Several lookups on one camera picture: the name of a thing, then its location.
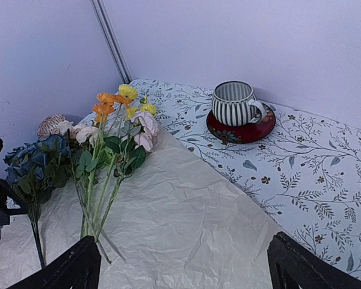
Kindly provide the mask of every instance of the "orange flower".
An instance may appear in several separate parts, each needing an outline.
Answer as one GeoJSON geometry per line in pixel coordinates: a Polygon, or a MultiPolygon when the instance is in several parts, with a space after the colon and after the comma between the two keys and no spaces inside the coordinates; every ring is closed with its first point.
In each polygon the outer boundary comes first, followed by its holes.
{"type": "Polygon", "coordinates": [[[132,102],[132,99],[125,98],[122,95],[115,95],[115,101],[118,104],[129,105],[132,102]]]}
{"type": "Polygon", "coordinates": [[[92,110],[97,114],[95,122],[100,122],[102,116],[102,122],[105,122],[107,120],[107,116],[110,113],[113,113],[115,111],[115,108],[112,105],[108,104],[96,104],[93,106],[92,110]]]}
{"type": "Polygon", "coordinates": [[[97,99],[103,104],[114,105],[116,101],[116,95],[102,92],[97,95],[97,99]]]}

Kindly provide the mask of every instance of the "white wall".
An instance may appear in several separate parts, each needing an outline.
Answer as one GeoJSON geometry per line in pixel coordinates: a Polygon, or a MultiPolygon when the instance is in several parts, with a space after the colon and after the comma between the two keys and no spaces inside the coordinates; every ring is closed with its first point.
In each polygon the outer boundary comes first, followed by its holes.
{"type": "Polygon", "coordinates": [[[83,117],[121,82],[89,0],[0,1],[0,176],[45,117],[83,117]]]}
{"type": "Polygon", "coordinates": [[[104,0],[135,78],[215,87],[361,128],[361,0],[104,0]]]}

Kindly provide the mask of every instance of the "striped cup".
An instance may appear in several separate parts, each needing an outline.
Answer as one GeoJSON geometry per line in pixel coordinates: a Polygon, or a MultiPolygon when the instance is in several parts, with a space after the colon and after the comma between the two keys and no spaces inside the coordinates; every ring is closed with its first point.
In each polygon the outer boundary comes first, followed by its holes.
{"type": "Polygon", "coordinates": [[[256,99],[253,88],[241,81],[217,86],[212,95],[212,113],[220,123],[228,126],[260,123],[267,114],[262,102],[256,99]]]}

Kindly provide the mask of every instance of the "white rose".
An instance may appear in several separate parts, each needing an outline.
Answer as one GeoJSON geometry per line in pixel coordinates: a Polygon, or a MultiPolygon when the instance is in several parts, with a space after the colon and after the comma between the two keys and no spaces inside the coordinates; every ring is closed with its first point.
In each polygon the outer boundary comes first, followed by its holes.
{"type": "Polygon", "coordinates": [[[85,128],[78,131],[78,133],[76,134],[76,140],[81,145],[88,138],[90,138],[89,139],[90,144],[92,146],[94,146],[98,135],[99,135],[99,129],[98,128],[95,128],[94,126],[86,126],[85,128]]]}
{"type": "Polygon", "coordinates": [[[159,132],[158,122],[148,111],[137,111],[130,118],[130,121],[140,123],[143,126],[144,132],[148,134],[150,138],[155,137],[159,132]]]}
{"type": "Polygon", "coordinates": [[[87,128],[88,126],[80,123],[79,125],[75,125],[70,129],[70,138],[74,140],[76,138],[76,135],[78,132],[80,132],[82,129],[87,128]]]}
{"type": "Polygon", "coordinates": [[[71,129],[73,122],[69,122],[68,120],[64,120],[58,123],[59,133],[64,135],[69,129],[71,129]]]}

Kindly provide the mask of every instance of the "metal pole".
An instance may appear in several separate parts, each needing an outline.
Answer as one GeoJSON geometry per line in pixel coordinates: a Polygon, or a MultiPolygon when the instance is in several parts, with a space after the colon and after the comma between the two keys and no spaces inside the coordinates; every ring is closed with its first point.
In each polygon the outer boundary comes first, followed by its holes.
{"type": "Polygon", "coordinates": [[[108,48],[110,49],[111,56],[115,62],[116,68],[120,76],[122,77],[123,82],[130,83],[132,81],[132,78],[128,71],[126,61],[124,60],[122,52],[118,45],[103,0],[91,0],[91,3],[95,11],[97,21],[99,22],[99,25],[102,28],[103,35],[106,39],[108,48]]]}

